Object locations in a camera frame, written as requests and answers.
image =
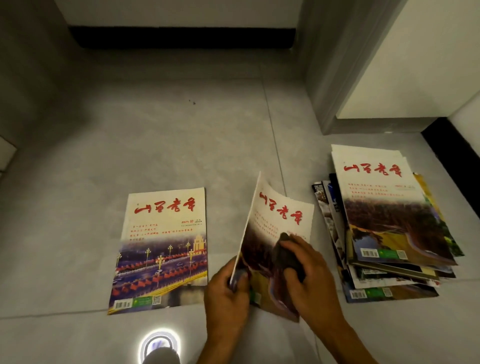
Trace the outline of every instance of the red chinese calligraphy title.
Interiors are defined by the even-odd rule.
[[[367,173],[371,173],[372,169],[370,168],[371,164],[370,163],[361,163],[360,166],[363,168],[363,170]],[[374,169],[375,172],[381,173],[384,176],[388,176],[389,173],[386,171],[386,166],[383,165],[382,163],[378,163],[378,167]],[[356,165],[353,164],[350,167],[344,166],[343,170],[357,170],[357,172],[360,172],[360,168]],[[396,175],[402,177],[402,171],[400,170],[400,167],[396,164],[392,164],[392,167],[388,170],[389,172],[393,172]]]
[[[272,200],[271,198],[268,198],[266,195],[264,195],[262,192],[260,192],[260,198],[265,200],[265,205],[269,202],[270,206],[270,211],[273,211],[275,209],[276,201]],[[280,213],[283,219],[287,219],[287,213],[288,213],[288,207],[287,205],[284,205],[282,208],[278,208],[277,212]],[[295,211],[294,214],[291,214],[293,218],[295,218],[295,222],[297,225],[300,225],[301,217],[302,217],[302,212],[301,211]]]
[[[165,201],[155,202],[154,203],[155,210],[157,212],[162,212],[164,204],[165,204]],[[179,199],[175,198],[173,203],[171,205],[167,206],[167,208],[169,208],[169,209],[171,209],[175,212],[179,212],[180,211],[180,207],[179,207],[180,204],[181,204],[181,201]],[[190,197],[188,199],[188,201],[183,204],[183,206],[188,206],[187,208],[190,211],[193,211],[193,208],[195,207],[195,199],[193,197]],[[144,211],[144,210],[147,210],[148,213],[150,213],[150,212],[152,212],[152,206],[151,205],[146,205],[145,207],[137,207],[135,209],[135,214],[138,214],[139,212]]]

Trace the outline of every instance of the black object in hand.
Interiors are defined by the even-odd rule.
[[[305,279],[305,270],[295,254],[290,250],[280,245],[280,242],[292,241],[286,232],[280,234],[280,239],[276,242],[272,251],[272,262],[275,267],[281,269],[292,268],[297,272],[297,277],[300,282]]]

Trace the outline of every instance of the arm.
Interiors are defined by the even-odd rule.
[[[234,265],[235,258],[212,277],[205,290],[207,341],[197,364],[227,364],[247,322],[250,304],[248,277],[246,274],[242,276],[237,291],[232,292],[228,288],[228,279]]]
[[[295,254],[306,275],[300,283],[295,270],[284,271],[288,292],[300,316],[338,363],[377,364],[345,320],[335,281],[322,255],[301,237],[290,235],[290,239],[280,243]]]

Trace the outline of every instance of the hand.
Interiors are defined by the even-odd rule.
[[[306,276],[300,283],[295,270],[285,269],[288,292],[300,316],[322,339],[329,331],[348,325],[338,301],[335,281],[318,251],[300,236],[290,235],[290,239],[280,244],[295,254]]]
[[[240,338],[250,307],[247,273],[240,278],[235,293],[228,287],[234,265],[235,258],[232,258],[212,277],[204,295],[207,342],[232,347]]]

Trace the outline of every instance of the person's left hand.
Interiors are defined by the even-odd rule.
[[[247,322],[250,306],[248,275],[244,273],[234,293],[228,287],[235,258],[225,264],[210,280],[204,302],[207,342],[235,347]]]

